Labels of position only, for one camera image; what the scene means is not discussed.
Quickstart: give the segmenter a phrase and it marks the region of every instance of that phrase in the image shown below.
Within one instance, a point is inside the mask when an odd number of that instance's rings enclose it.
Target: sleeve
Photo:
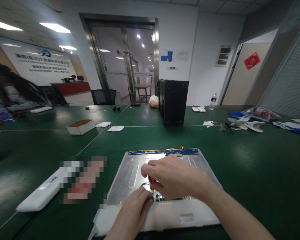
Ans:
[[[150,105],[150,101],[155,101],[155,102],[159,102],[159,98],[156,95],[152,95],[149,99],[149,104]]]

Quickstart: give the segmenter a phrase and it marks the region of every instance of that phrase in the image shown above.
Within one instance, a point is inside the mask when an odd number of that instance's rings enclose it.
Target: green workbench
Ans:
[[[217,106],[206,113],[186,108],[184,126],[163,127],[158,109],[149,106],[57,107],[28,113],[0,126],[0,239],[87,239],[92,220],[104,203],[123,155],[129,150],[199,148],[219,182],[277,239],[300,239],[300,135],[270,124],[252,130],[219,132],[204,121],[222,123],[229,111],[250,106]],[[81,119],[125,126],[121,132],[93,129],[70,135],[66,126]],[[15,208],[69,156],[85,163],[108,156],[107,166],[81,204],[60,204],[61,194],[40,212]],[[228,239],[220,225],[140,233],[137,238]]]

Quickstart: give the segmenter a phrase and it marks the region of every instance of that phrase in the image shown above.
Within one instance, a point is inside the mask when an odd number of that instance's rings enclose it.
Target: plastic bag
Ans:
[[[280,115],[263,107],[252,107],[242,111],[242,113],[246,117],[253,117],[264,122],[275,121],[281,118]]]

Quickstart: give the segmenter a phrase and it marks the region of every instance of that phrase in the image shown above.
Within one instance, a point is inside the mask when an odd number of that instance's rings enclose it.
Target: glass door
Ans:
[[[115,89],[131,104],[148,103],[154,93],[154,26],[90,22],[89,29],[102,89]]]

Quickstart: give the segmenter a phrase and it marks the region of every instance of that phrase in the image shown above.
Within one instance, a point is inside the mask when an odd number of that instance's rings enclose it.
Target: black office chair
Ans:
[[[117,90],[91,90],[94,105],[116,105]]]
[[[59,88],[55,86],[38,86],[38,87],[44,92],[44,94],[47,96],[47,98],[49,99],[49,101],[53,106],[68,105],[67,101],[64,99]]]

